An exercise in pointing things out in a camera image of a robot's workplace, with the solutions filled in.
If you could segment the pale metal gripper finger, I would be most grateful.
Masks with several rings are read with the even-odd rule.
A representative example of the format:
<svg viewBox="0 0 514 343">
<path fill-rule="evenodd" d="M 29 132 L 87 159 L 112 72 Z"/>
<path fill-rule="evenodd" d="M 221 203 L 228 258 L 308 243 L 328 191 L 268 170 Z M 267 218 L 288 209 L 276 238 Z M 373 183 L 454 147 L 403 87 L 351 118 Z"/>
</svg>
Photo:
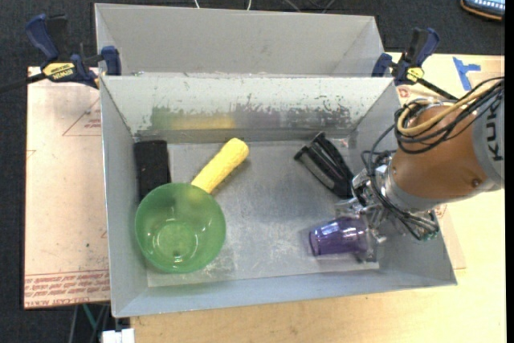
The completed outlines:
<svg viewBox="0 0 514 343">
<path fill-rule="evenodd" d="M 344 199 L 335 204 L 335 215 L 337 218 L 360 218 L 365 213 L 364 209 L 357 198 Z"/>
<path fill-rule="evenodd" d="M 365 262 L 377 262 L 381 246 L 386 241 L 386 236 L 379 231 L 379 227 L 373 225 L 369 217 L 363 217 L 365 224 L 365 237 L 367 242 L 366 252 L 362 254 Z"/>
</svg>

